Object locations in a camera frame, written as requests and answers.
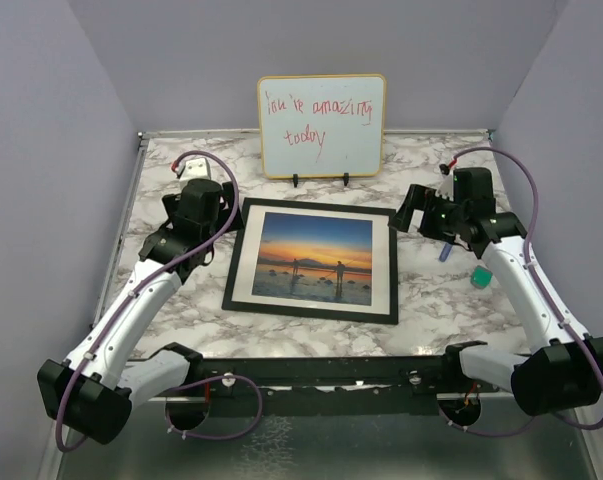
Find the black picture frame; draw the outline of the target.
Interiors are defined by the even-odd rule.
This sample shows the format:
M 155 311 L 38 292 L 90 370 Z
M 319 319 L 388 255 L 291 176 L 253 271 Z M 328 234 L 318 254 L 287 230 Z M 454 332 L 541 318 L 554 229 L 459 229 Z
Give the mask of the black picture frame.
M 298 213 L 354 218 L 373 222 L 372 305 L 301 302 L 252 293 L 256 259 L 264 215 L 267 212 Z M 237 233 L 229 265 L 222 307 L 226 311 L 317 318 L 335 321 L 395 325 L 398 322 L 397 234 L 388 226 L 393 210 L 352 206 L 248 198 L 244 202 L 244 227 Z

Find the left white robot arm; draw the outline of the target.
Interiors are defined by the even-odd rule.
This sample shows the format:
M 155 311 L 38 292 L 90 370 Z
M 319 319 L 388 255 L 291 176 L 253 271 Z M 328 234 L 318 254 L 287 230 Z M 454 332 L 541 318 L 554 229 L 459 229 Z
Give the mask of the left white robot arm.
M 63 453 L 74 449 L 64 442 L 64 428 L 83 440 L 107 444 L 138 403 L 171 388 L 191 394 L 201 385 L 201 369 L 174 350 L 136 374 L 126 374 L 124 368 L 162 306 L 193 270 L 205 265 L 214 242 L 235 230 L 238 185 L 196 178 L 180 193 L 164 196 L 162 203 L 167 218 L 144 240 L 126 287 L 63 361 L 48 359 L 37 372 L 45 411 L 55 422 L 56 446 Z

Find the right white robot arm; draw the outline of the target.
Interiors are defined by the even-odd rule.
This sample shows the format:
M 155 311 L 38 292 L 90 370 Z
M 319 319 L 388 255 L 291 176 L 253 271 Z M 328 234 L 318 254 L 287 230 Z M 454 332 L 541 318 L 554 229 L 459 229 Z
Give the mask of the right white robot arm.
M 594 337 L 570 313 L 532 250 L 531 233 L 512 212 L 496 207 L 491 172 L 482 167 L 450 173 L 439 188 L 409 187 L 390 228 L 405 232 L 421 212 L 419 233 L 461 241 L 505 291 L 524 328 L 527 356 L 480 341 L 451 345 L 440 367 L 442 383 L 462 391 L 475 380 L 513 394 L 529 416 L 603 401 L 603 337 Z

